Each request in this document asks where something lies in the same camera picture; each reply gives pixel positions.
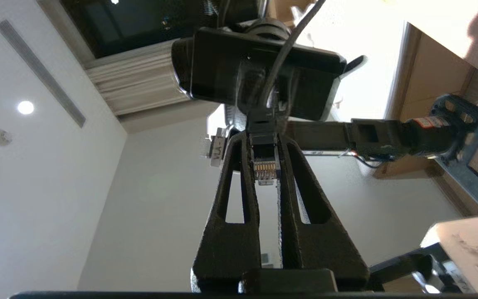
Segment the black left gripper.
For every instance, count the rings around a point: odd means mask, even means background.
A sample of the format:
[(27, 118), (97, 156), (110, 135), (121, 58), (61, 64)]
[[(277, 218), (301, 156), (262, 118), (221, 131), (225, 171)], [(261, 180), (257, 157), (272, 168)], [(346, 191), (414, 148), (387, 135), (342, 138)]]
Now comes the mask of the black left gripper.
[[(282, 40), (202, 28), (173, 43), (171, 62), (181, 91), (192, 100), (237, 106), (247, 114), (263, 106), (259, 96), (283, 46)], [(338, 53), (295, 45), (279, 70), (273, 98), (290, 108), (290, 117), (320, 120), (345, 70)]]

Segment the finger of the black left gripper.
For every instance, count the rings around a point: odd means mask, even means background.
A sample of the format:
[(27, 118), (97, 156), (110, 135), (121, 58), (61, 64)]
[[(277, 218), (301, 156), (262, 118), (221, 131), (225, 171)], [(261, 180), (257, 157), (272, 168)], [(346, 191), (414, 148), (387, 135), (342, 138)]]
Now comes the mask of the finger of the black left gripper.
[(358, 56), (357, 58), (353, 59), (351, 62), (348, 62), (344, 70), (344, 76), (348, 76), (352, 72), (358, 70), (360, 67), (364, 66), (366, 62), (367, 62), (367, 57), (365, 55)]

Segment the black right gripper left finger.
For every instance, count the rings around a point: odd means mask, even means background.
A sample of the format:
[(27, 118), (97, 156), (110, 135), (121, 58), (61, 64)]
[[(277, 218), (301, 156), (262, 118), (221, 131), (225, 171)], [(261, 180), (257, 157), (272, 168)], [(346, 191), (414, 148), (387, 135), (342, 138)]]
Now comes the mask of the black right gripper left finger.
[[(226, 221), (235, 167), (239, 167), (243, 223)], [(215, 199), (192, 265), (192, 291), (238, 291), (242, 275), (261, 267), (259, 225), (250, 141), (243, 131), (228, 142)]]

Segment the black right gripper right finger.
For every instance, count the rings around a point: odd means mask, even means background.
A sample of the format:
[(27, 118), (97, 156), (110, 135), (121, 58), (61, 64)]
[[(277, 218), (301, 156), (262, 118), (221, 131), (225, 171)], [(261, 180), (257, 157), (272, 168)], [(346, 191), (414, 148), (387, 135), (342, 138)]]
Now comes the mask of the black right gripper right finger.
[(364, 291), (370, 271), (298, 144), (279, 136), (280, 253), (284, 269), (328, 269), (340, 291)]

